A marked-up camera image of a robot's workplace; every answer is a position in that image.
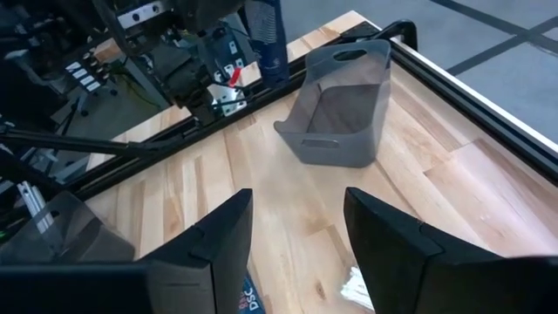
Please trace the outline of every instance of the wooden table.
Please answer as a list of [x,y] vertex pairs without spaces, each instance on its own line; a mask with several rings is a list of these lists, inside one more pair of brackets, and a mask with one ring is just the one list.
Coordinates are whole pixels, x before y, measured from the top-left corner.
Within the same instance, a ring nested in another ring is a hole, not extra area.
[[[289,44],[289,55],[302,56],[362,21],[345,14]],[[257,76],[251,65],[242,79]],[[343,217],[348,186],[503,256],[558,253],[556,187],[395,64],[391,88],[378,160],[369,167],[302,164],[273,128],[286,119],[292,94],[88,204],[143,256],[240,188],[253,188],[248,268],[275,314],[365,312],[339,293],[356,264]],[[119,140],[143,140],[188,115],[169,108]],[[94,156],[92,166],[106,158]]]

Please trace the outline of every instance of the gray floor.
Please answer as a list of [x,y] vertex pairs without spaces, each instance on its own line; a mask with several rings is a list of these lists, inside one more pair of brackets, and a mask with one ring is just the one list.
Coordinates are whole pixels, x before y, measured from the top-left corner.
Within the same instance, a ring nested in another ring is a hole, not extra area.
[[[289,41],[355,10],[385,27],[407,18],[418,26],[419,52],[445,69],[500,44],[516,34],[446,8],[461,3],[511,24],[530,29],[558,15],[555,0],[282,0],[283,20]],[[554,29],[542,34],[558,44],[558,19]],[[484,63],[464,71],[458,78],[517,118],[558,142],[558,57],[531,43],[519,44]],[[77,119],[71,134],[110,138],[154,114],[152,107],[129,99],[97,99],[91,115]]]

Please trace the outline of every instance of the blue book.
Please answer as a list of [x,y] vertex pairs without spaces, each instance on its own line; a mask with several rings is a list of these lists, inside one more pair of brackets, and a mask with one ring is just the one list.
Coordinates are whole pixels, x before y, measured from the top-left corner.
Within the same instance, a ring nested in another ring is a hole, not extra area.
[[255,289],[250,274],[247,274],[244,278],[238,310],[240,314],[265,314],[262,300]]

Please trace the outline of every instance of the wooden tabletop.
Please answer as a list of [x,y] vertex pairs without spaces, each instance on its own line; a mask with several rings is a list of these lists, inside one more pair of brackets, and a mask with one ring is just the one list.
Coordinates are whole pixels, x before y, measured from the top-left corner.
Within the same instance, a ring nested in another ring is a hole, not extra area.
[[[347,13],[289,44],[289,55],[302,56],[362,21]],[[257,76],[251,65],[243,83]],[[343,217],[349,186],[503,256],[558,253],[557,188],[397,65],[378,160],[366,168],[302,164],[273,128],[295,98],[266,106],[89,206],[143,256],[239,189],[253,188],[248,268],[275,314],[366,312],[339,292],[356,264]],[[169,108],[121,139],[143,140],[188,115]]]

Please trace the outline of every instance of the red tag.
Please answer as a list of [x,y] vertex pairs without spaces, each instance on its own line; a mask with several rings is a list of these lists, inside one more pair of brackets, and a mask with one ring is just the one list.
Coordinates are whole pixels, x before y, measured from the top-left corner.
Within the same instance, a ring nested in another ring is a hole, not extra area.
[[235,71],[233,72],[232,77],[230,78],[230,80],[228,81],[228,85],[231,87],[235,87],[236,86],[236,82],[238,81],[238,79],[241,76],[241,70],[242,68],[235,68]]

